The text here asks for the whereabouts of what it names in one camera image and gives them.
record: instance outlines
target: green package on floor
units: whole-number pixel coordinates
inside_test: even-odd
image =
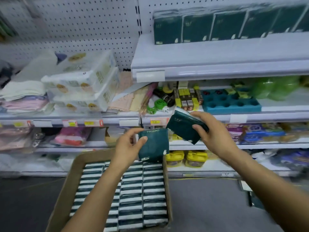
[[[211,31],[211,40],[237,39],[245,15],[245,11],[215,13]]]
[[[281,7],[276,22],[271,27],[269,33],[290,32],[301,17],[305,7],[306,5]]]
[[[170,153],[167,129],[151,129],[138,133],[139,138],[144,136],[148,137],[148,140],[138,153],[139,160],[157,161],[158,157]]]
[[[202,126],[206,132],[209,132],[208,126],[203,121],[197,117],[191,116],[187,111],[176,107],[168,121],[168,124],[166,125],[166,128],[184,140],[195,145],[201,137],[198,132],[192,128],[192,125],[194,124]]]
[[[153,25],[156,45],[181,42],[182,16],[154,17]]]
[[[309,10],[306,11],[305,15],[296,27],[296,32],[307,32],[309,31]]]
[[[241,32],[241,39],[266,37],[276,17],[279,9],[262,8],[251,10]]]
[[[183,17],[183,42],[208,41],[213,14],[187,15]]]

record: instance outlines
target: pink plastic package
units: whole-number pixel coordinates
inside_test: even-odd
[[[229,131],[233,141],[237,142],[243,133],[243,124],[227,124],[226,128]]]
[[[61,145],[83,146],[91,132],[90,127],[64,127],[54,139]]]

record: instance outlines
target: teal tray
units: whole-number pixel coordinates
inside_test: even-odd
[[[239,98],[238,94],[228,95],[224,89],[202,90],[204,99],[203,110],[213,115],[220,114],[244,114],[260,112],[262,106],[255,98]]]

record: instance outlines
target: gray floor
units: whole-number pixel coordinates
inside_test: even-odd
[[[0,231],[42,232],[64,178],[0,179]],[[279,232],[266,211],[248,206],[236,180],[170,180],[174,221],[164,231]]]

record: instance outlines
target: open cardboard box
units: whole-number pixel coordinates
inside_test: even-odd
[[[83,174],[83,168],[87,163],[110,160],[115,149],[98,150],[80,154],[73,161],[71,170],[69,171],[64,185],[57,199],[54,210],[48,220],[48,226],[45,232],[60,232],[70,219],[69,214],[73,205],[75,193],[77,191],[80,178]],[[165,156],[163,157],[163,176],[165,185],[166,204],[168,210],[168,224],[172,222],[172,203],[170,192],[168,189],[168,171],[166,167]],[[149,227],[139,230],[155,231],[158,227]]]

